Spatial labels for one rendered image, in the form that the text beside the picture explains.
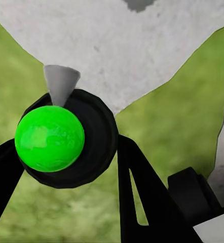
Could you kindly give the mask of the insectifuge atomizer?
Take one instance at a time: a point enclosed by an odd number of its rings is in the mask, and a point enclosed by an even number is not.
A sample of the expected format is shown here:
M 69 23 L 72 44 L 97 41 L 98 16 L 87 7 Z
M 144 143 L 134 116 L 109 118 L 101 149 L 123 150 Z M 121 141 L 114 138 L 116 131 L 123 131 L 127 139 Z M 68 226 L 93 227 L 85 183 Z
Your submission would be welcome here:
M 74 89 L 81 74 L 69 67 L 43 68 L 49 92 L 25 110 L 15 148 L 27 173 L 55 189 L 92 183 L 112 163 L 119 130 L 97 96 Z

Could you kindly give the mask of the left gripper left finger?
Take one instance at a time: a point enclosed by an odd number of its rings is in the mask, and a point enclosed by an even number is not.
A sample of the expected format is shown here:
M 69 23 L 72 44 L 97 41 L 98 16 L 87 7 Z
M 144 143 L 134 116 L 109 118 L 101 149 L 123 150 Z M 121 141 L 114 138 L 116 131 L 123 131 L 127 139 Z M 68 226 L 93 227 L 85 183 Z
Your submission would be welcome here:
M 25 168 L 15 148 L 15 138 L 0 145 L 0 217 Z

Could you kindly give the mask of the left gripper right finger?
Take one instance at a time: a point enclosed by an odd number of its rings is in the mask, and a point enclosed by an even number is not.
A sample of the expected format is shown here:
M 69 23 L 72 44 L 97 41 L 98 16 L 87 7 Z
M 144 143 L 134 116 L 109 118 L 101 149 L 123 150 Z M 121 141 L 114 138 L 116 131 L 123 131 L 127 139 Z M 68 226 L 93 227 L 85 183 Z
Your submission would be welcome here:
M 118 135 L 121 243 L 203 243 L 137 144 Z M 131 169 L 149 226 L 139 225 Z

